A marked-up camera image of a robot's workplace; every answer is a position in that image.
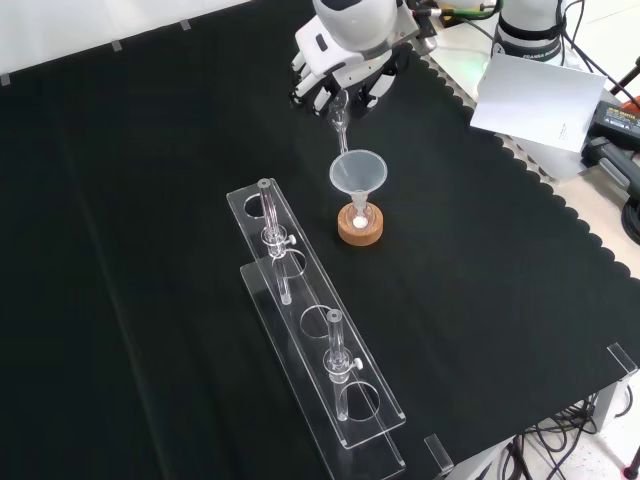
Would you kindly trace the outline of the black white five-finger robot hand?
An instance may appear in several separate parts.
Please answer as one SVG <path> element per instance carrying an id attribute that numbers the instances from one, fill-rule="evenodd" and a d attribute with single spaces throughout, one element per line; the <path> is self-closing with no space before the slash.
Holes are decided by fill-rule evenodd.
<path id="1" fill-rule="evenodd" d="M 317 116 L 326 115 L 338 93 L 346 91 L 350 113 L 363 117 L 389 92 L 412 53 L 404 42 L 367 59 L 339 46 L 317 16 L 296 32 L 295 40 L 298 52 L 290 64 L 295 86 L 289 97 Z"/>

